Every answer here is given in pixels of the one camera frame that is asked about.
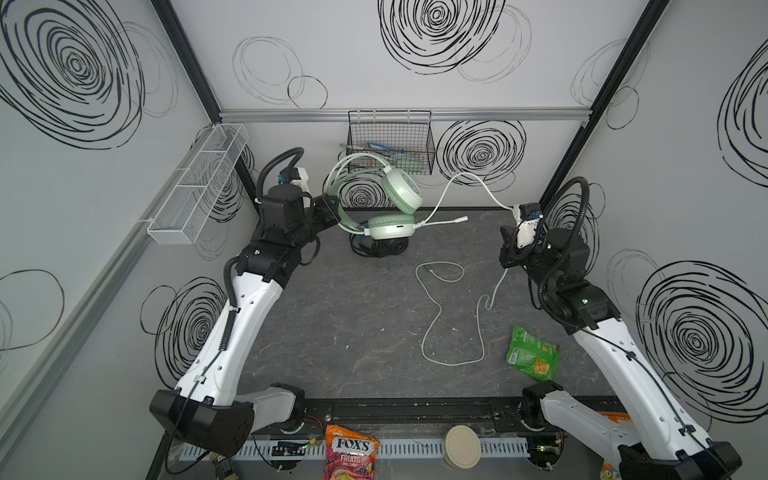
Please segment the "green snack bag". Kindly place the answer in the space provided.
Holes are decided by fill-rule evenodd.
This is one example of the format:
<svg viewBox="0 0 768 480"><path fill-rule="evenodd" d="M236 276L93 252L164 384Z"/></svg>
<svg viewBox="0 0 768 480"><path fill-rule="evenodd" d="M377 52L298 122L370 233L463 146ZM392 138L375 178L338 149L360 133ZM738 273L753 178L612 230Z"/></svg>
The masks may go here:
<svg viewBox="0 0 768 480"><path fill-rule="evenodd" d="M560 359L560 347L530 334L520 325L512 331L505 363L537 381L553 380Z"/></svg>

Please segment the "green item in basket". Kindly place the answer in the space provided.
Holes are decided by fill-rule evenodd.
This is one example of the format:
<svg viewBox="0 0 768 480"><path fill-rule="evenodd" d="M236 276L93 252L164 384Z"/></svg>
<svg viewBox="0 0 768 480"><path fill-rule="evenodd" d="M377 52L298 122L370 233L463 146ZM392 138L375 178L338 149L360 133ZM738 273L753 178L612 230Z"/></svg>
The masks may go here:
<svg viewBox="0 0 768 480"><path fill-rule="evenodd" d="M428 153L405 153L400 156L398 167L410 175L431 175L433 160Z"/></svg>

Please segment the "black blue headphones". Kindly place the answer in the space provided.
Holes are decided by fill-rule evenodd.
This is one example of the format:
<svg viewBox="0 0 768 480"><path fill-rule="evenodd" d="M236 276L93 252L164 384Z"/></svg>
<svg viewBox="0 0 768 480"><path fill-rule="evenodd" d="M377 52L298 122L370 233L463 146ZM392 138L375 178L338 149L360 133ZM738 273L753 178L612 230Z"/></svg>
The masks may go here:
<svg viewBox="0 0 768 480"><path fill-rule="evenodd" d="M385 258L404 253L409 246L409 239L405 237L374 240L362 235L350 234L349 244L352 251L360 257Z"/></svg>

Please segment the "round beige lid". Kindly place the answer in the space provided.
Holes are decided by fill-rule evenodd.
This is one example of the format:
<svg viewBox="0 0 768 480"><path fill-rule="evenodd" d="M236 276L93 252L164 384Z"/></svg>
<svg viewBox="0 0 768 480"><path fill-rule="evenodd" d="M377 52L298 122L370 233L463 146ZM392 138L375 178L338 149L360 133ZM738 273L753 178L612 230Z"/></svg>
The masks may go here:
<svg viewBox="0 0 768 480"><path fill-rule="evenodd" d="M468 426L456 425L444 437L445 461L455 469L474 468L482 455L482 446L477 434Z"/></svg>

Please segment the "aluminium wall rail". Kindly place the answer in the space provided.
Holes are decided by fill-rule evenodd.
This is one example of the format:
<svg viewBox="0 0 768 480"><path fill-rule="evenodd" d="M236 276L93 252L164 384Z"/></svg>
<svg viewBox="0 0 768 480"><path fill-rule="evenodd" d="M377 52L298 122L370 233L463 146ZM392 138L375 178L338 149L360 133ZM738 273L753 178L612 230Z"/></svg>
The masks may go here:
<svg viewBox="0 0 768 480"><path fill-rule="evenodd" d="M400 121L578 121L590 119L585 107L451 107L423 108L323 108L323 109L232 109L223 110L223 121L234 123L319 123Z"/></svg>

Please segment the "orange snack bag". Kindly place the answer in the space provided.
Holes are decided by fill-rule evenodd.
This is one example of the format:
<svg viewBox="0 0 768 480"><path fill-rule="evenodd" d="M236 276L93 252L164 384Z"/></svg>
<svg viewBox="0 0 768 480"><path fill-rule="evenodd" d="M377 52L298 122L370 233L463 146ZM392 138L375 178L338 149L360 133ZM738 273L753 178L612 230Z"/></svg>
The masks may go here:
<svg viewBox="0 0 768 480"><path fill-rule="evenodd" d="M631 417L627 413L602 412L602 415L619 425L632 423ZM603 462L603 465L600 471L600 479L601 480L621 480L622 476L618 468L614 467L607 460L605 460Z"/></svg>

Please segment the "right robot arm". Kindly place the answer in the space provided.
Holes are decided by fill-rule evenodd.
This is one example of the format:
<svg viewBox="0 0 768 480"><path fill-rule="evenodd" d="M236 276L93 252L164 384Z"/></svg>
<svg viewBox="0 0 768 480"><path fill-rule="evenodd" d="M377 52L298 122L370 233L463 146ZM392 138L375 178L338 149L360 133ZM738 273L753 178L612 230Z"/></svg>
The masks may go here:
<svg viewBox="0 0 768 480"><path fill-rule="evenodd" d="M546 224L551 206L511 207L514 225L501 228L499 263L527 275L530 296L589 354L630 419L616 423L552 380L523 391L521 419L530 429L557 427L600 455L624 479L728 479L742 459L714 441L680 403L635 345L618 308L586 278L589 247L580 235L590 210L590 184L567 180L556 193L580 190L568 228Z"/></svg>

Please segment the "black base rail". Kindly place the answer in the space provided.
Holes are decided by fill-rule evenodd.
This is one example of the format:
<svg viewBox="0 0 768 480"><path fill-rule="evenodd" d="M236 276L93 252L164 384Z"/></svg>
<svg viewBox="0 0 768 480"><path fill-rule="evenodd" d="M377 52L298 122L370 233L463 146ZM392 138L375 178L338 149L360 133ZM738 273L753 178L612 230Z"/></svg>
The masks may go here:
<svg viewBox="0 0 768 480"><path fill-rule="evenodd" d="M521 426L522 396L432 398L317 398L304 414L324 424L388 425L479 423L498 432Z"/></svg>

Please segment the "pink Fox's candy bag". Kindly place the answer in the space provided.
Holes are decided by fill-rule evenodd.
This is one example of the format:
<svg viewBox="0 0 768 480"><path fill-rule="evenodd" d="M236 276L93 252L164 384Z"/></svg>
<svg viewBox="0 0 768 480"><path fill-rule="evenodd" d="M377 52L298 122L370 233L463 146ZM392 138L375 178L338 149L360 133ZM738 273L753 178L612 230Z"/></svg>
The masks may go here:
<svg viewBox="0 0 768 480"><path fill-rule="evenodd" d="M329 425L325 431L325 480L375 478L380 442L373 436Z"/></svg>

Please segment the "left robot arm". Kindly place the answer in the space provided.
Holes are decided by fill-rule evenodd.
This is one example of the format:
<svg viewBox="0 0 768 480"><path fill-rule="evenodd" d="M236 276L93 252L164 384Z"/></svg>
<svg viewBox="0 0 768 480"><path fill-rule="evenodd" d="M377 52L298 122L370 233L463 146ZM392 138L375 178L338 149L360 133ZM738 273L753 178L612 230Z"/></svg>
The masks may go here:
<svg viewBox="0 0 768 480"><path fill-rule="evenodd" d="M338 224L338 200L317 197L296 185L301 147L269 161L255 184L259 220L251 241L226 261L226 303L204 346L176 386L159 390L150 413L171 440L231 457L248 437L275 426L287 432L304 425L305 393L276 383L237 397L245 361L257 335L297 267L302 250L318 245L322 231Z"/></svg>

